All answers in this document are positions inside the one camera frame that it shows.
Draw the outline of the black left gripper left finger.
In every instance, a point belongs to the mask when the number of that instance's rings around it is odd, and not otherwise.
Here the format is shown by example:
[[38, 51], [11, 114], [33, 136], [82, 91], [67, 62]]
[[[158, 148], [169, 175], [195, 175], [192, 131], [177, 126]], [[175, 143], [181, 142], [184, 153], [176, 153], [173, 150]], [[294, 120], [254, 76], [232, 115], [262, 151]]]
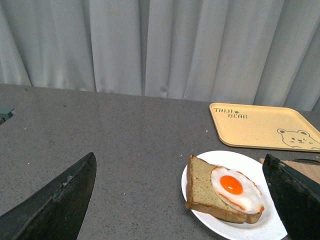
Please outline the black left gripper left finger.
[[0, 217], [2, 240], [75, 240], [92, 196], [96, 157], [88, 153]]

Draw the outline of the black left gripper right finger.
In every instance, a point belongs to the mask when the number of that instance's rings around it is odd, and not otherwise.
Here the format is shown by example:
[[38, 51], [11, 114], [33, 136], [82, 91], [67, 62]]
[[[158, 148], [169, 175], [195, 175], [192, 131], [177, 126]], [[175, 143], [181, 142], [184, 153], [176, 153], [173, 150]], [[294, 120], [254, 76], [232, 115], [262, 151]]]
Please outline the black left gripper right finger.
[[271, 154], [262, 171], [276, 211], [292, 240], [320, 238], [320, 184]]

